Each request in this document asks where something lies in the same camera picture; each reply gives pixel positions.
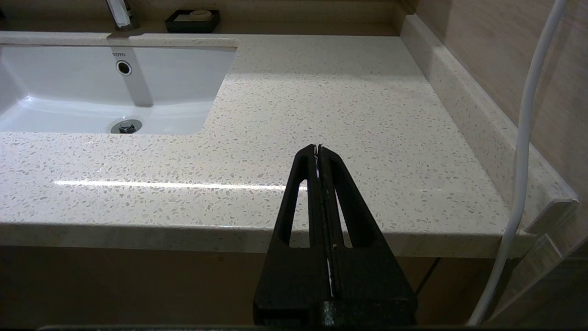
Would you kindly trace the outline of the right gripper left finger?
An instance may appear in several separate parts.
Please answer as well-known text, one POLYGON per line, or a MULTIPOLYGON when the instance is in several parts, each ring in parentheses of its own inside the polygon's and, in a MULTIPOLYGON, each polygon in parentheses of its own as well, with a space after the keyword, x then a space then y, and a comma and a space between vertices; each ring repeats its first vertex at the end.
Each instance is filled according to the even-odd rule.
POLYGON ((257 325, 306 325, 314 308, 331 298, 329 258, 317 146, 298 151, 282 197, 253 299, 257 325), (309 247, 290 246, 300 183, 307 182, 309 247))

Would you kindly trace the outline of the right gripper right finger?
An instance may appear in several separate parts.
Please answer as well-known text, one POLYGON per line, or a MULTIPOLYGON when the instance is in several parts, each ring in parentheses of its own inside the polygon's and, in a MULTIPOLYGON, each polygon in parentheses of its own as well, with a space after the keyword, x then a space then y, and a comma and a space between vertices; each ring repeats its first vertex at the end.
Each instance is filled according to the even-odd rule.
POLYGON ((414 325, 416 296, 343 160, 318 148, 329 238, 330 299, 322 325, 414 325))

